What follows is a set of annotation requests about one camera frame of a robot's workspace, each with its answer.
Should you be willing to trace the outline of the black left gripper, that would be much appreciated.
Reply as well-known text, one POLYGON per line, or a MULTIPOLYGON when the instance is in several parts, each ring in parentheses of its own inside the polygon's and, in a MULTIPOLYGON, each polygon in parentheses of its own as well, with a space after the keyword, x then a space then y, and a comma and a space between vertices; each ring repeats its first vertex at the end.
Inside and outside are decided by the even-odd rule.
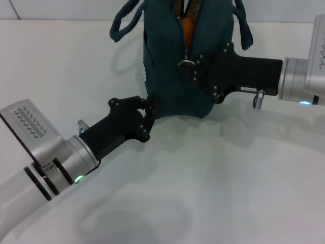
POLYGON ((80 138, 98 160, 127 140, 149 140, 149 133, 159 111, 160 97, 113 98, 108 105, 110 113, 80 134, 80 138))

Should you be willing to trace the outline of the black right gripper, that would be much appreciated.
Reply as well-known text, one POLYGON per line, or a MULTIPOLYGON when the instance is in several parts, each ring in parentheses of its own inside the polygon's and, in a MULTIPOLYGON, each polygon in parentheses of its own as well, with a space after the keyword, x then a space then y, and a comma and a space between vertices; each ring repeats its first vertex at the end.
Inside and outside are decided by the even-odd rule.
POLYGON ((282 65, 279 59, 240 56, 229 42, 196 62, 181 60, 178 68, 183 80, 196 82, 214 103, 221 104, 233 92, 263 91, 267 96, 278 95, 282 65))

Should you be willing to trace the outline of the dark teal insulated bag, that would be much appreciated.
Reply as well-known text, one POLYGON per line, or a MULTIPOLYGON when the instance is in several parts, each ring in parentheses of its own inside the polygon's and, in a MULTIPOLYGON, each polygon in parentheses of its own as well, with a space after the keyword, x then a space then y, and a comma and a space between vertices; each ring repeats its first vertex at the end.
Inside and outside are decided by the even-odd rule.
POLYGON ((241 45, 253 37, 242 0, 127 0, 116 14, 110 37, 120 41, 142 19, 144 82, 149 96, 160 97, 158 117, 207 116, 212 99, 191 81, 182 79, 178 63, 212 54, 232 40, 234 22, 240 25, 241 45), (180 20, 195 20, 191 45, 185 49, 180 20))

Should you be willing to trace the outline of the yellow orange pear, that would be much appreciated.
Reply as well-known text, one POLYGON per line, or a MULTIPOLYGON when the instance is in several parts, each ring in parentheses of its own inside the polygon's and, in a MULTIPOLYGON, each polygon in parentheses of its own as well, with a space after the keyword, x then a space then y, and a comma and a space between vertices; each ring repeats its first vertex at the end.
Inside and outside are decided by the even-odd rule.
POLYGON ((191 45, 192 35, 194 31, 195 20, 192 18, 184 17, 180 20, 183 30, 185 49, 188 50, 191 45))

